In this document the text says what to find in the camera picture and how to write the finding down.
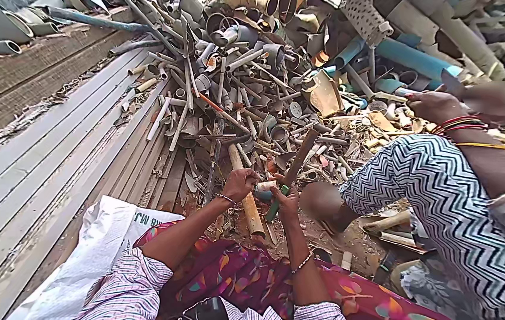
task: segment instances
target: woman's left hand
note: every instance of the woman's left hand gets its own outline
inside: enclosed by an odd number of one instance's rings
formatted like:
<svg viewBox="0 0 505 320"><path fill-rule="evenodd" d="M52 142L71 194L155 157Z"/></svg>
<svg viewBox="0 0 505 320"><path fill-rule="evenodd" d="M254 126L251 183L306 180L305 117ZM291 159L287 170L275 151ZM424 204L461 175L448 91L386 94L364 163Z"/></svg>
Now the woman's left hand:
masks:
<svg viewBox="0 0 505 320"><path fill-rule="evenodd" d="M244 199L247 194L254 191L254 186L259 182L258 174L250 168L236 169L228 175L227 182L221 194L235 202Z"/></svg>

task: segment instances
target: white pvc pipe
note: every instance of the white pvc pipe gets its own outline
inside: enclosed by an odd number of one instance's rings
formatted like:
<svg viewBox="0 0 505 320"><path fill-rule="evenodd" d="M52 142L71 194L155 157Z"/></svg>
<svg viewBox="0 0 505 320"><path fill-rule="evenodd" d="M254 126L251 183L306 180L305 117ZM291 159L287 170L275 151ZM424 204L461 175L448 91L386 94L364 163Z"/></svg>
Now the white pvc pipe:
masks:
<svg viewBox="0 0 505 320"><path fill-rule="evenodd" d="M152 139L154 138L154 135L156 134L157 128L160 126L160 121L163 119L165 111L170 106L170 101L171 100L172 99L170 97L166 97L165 98L164 105L160 109L160 112L157 114L156 121L154 121L154 124L149 129L148 136L146 137L146 141L152 141Z"/></svg>

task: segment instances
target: brown pipe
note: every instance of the brown pipe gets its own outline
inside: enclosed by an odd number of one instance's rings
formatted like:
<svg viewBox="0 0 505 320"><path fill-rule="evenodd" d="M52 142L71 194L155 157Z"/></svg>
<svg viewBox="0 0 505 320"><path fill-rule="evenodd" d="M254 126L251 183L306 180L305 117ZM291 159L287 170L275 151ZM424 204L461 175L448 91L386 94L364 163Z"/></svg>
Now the brown pipe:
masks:
<svg viewBox="0 0 505 320"><path fill-rule="evenodd" d="M241 161L241 155L239 150L236 148L235 144L228 146L228 156L231 158L231 164L233 169L242 169L243 163ZM264 227L262 225L261 217L256 209L256 203L254 201L253 193L250 192L243 199L243 209L244 216L247 219L247 225L249 227L249 232L251 235L261 236L266 239L266 234L264 233Z"/></svg>

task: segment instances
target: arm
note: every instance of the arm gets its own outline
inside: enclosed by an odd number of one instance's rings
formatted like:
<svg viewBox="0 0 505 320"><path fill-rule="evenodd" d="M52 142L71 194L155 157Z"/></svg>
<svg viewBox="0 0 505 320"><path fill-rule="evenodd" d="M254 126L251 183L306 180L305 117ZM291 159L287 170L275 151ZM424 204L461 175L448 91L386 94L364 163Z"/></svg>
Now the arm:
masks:
<svg viewBox="0 0 505 320"><path fill-rule="evenodd" d="M489 134L474 129L461 129L448 132L454 142L479 142L501 144ZM470 167L476 173L478 180L490 198L505 194L505 150L480 148L474 146L459 146L468 160Z"/></svg>
<svg viewBox="0 0 505 320"><path fill-rule="evenodd" d="M253 169L233 170L228 176L221 194L239 202L254 190L254 183L257 180L258 174ZM215 198L195 214L171 226L144 244L142 253L146 257L163 262L171 270L175 270L207 227L232 205L226 199Z"/></svg>
<svg viewBox="0 0 505 320"><path fill-rule="evenodd" d="M298 190L292 187L288 197L275 187L271 187L270 191L280 203L278 215L285 229L290 267L295 270L310 253L298 218ZM294 301L299 306L331 301L313 258L292 276L292 287Z"/></svg>
<svg viewBox="0 0 505 320"><path fill-rule="evenodd" d="M458 99L448 93L427 92L407 96L413 101L409 106L416 115L441 124L446 120L467 116L468 111L460 106ZM478 142L501 144L489 134L476 129L448 131L454 142ZM459 146L470 167L491 198L505 193L505 150L476 146Z"/></svg>

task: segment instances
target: wrist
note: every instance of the wrist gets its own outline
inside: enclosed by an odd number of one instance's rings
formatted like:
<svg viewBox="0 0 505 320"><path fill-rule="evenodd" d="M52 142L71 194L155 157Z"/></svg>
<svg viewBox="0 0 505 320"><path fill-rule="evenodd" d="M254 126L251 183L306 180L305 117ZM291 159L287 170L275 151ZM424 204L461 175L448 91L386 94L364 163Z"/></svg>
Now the wrist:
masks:
<svg viewBox="0 0 505 320"><path fill-rule="evenodd" d="M220 209L222 209L221 212L223 211L226 211L228 210L229 208L232 208L234 205L231 201L225 199L225 198L222 198L220 196L216 196L213 200L211 200L211 202L209 203L212 203L214 204L215 206L218 206Z"/></svg>
<svg viewBox="0 0 505 320"><path fill-rule="evenodd" d="M493 143L496 145L502 144L499 140L490 136L486 132L477 129L460 129L452 130L446 133L455 143L461 142L480 142L480 143Z"/></svg>

